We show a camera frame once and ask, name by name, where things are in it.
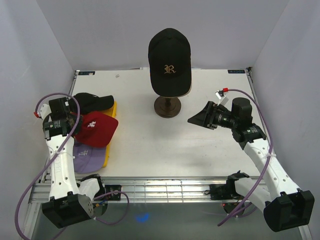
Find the white embroidered logo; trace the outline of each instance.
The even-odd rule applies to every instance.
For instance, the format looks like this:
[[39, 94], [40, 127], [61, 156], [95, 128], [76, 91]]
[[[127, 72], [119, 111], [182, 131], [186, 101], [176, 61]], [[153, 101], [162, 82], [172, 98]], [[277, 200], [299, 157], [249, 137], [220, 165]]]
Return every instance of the white embroidered logo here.
[[93, 121], [93, 122], [90, 122], [90, 123], [89, 123], [88, 127], [94, 128], [95, 125], [96, 125], [96, 121]]
[[86, 156], [88, 154], [88, 150], [82, 151], [78, 154], [78, 156], [82, 155], [82, 156]]

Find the white wall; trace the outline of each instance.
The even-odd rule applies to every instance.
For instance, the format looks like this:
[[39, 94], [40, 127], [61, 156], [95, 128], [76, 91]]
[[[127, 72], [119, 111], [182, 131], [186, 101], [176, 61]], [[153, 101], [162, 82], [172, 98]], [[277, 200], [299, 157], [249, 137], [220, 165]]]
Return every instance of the white wall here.
[[36, 103], [67, 92], [73, 70], [36, 0], [0, 0], [0, 31], [0, 239], [12, 240], [18, 237], [18, 199], [47, 155], [42, 123], [33, 115]]
[[289, 0], [37, 0], [73, 69], [148, 66], [151, 38], [177, 28], [192, 66], [253, 66]]
[[253, 67], [259, 103], [279, 161], [315, 205], [309, 224], [320, 239], [320, 2], [290, 0]]

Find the yellow tray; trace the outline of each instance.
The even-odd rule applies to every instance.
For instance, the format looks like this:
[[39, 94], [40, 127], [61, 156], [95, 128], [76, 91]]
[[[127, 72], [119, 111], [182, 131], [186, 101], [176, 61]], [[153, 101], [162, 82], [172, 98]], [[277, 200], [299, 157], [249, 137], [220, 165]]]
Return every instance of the yellow tray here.
[[[108, 110], [104, 110], [101, 111], [103, 114], [108, 115], [110, 117], [115, 118], [116, 117], [116, 113], [117, 113], [117, 102], [114, 101], [114, 105], [112, 108], [108, 109]], [[105, 168], [107, 166], [108, 163], [108, 158], [109, 158], [109, 153], [110, 153], [110, 144], [111, 141], [109, 142], [109, 144], [106, 146], [106, 150], [105, 150], [105, 160], [104, 160], [104, 164], [103, 164], [103, 168]]]

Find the purple cap brim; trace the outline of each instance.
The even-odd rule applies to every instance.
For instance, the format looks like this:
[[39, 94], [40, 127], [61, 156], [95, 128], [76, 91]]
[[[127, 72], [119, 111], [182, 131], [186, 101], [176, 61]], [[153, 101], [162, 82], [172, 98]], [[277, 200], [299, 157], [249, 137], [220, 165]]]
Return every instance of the purple cap brim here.
[[87, 174], [101, 169], [106, 159], [106, 147], [91, 147], [82, 143], [73, 146], [74, 171], [78, 174]]

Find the hat stand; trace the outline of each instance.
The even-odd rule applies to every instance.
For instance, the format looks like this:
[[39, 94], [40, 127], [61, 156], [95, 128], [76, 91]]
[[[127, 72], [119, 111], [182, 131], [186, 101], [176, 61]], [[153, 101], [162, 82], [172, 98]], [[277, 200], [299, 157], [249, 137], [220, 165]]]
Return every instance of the hat stand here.
[[154, 102], [154, 111], [162, 118], [170, 119], [181, 110], [181, 102], [177, 97], [159, 96]]

